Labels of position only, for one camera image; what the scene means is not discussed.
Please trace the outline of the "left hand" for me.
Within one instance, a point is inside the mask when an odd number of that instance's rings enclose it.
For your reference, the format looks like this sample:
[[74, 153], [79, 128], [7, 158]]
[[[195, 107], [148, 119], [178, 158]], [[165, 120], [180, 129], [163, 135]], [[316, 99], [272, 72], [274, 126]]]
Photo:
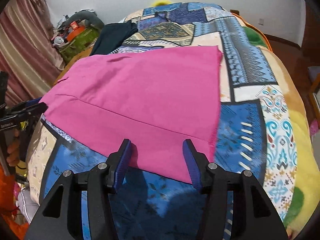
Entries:
[[15, 167], [20, 162], [20, 132], [14, 129], [14, 139], [7, 149], [7, 163], [11, 167]]

